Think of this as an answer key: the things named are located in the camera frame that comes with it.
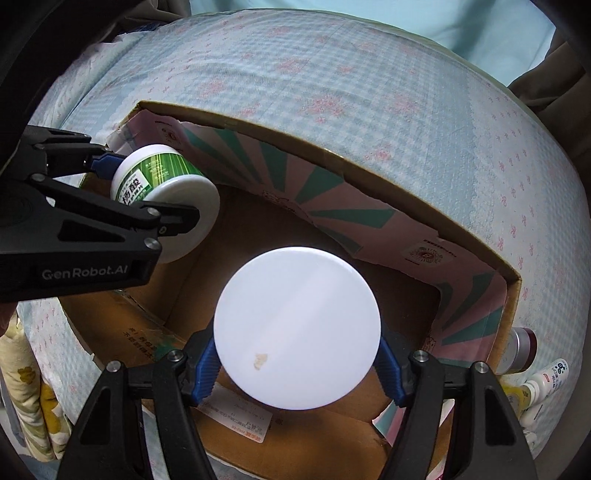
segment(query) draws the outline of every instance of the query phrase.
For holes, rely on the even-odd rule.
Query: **white jar lid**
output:
[[[381,324],[374,294],[351,265],[314,248],[287,247],[234,274],[213,333],[222,365],[242,390],[273,407],[305,410],[361,382]]]

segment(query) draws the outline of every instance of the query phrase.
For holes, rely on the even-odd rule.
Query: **white round lid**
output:
[[[162,244],[158,263],[173,262],[195,249],[209,234],[220,209],[217,187],[201,175],[181,175],[170,179],[147,194],[145,200],[191,205],[199,209],[199,221],[192,230],[158,237]]]
[[[305,410],[353,390],[371,368],[381,324],[363,277],[328,252],[264,253],[230,279],[213,334],[236,384],[277,408]]]

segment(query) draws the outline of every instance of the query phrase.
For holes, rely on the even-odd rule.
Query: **yellow bottle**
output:
[[[503,391],[509,403],[515,412],[517,419],[521,417],[521,414],[531,405],[531,392],[530,389],[525,385],[519,387],[512,387],[509,385],[503,385]]]

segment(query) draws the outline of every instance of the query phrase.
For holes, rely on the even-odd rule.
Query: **light blue cloth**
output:
[[[530,0],[191,0],[193,15],[243,8],[326,10],[430,38],[509,85],[540,63],[554,25]]]

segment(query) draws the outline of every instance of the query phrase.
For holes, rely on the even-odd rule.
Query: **cardboard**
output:
[[[459,365],[487,358],[506,281],[473,253],[313,161],[228,129],[142,110],[108,143],[117,153],[129,154],[156,140],[177,149],[216,184],[235,186],[288,209],[335,239],[353,258],[436,286],[442,298],[424,349]],[[395,429],[389,435],[397,433]]]
[[[455,247],[462,247],[488,264],[506,281],[498,331],[485,355],[496,366],[517,304],[519,277],[469,233],[384,179],[293,137],[207,112],[163,104],[142,103],[130,119],[146,108],[194,124],[231,127],[272,143],[299,159],[339,174],[371,199],[419,220],[438,231],[440,238],[445,237]],[[154,138],[153,142],[161,142],[161,138]],[[437,288],[393,268],[354,258],[342,244],[304,219],[306,213],[294,214],[289,205],[248,193],[247,186],[240,186],[241,189],[219,185],[220,215],[210,235],[193,252],[172,264],[159,265],[149,285],[127,291],[141,308],[113,292],[60,299],[74,331],[99,364],[118,359],[129,367],[141,365],[168,349],[178,348],[212,318],[217,299],[234,272],[258,254],[289,245],[320,248],[351,263],[368,282],[390,328],[401,332],[415,348],[430,346],[425,340],[430,332],[433,335],[434,325],[446,319],[439,311],[441,295]],[[108,184],[93,176],[87,178],[83,187],[108,192]],[[153,317],[161,321],[154,322]],[[223,370],[217,381],[247,397]],[[209,453],[260,477],[374,480],[379,477],[390,446],[371,420],[388,404],[372,369],[352,392],[323,408],[279,411],[263,406],[273,413],[263,443],[236,434],[195,409],[192,412]],[[450,418],[440,428],[432,466],[445,454],[449,430]]]

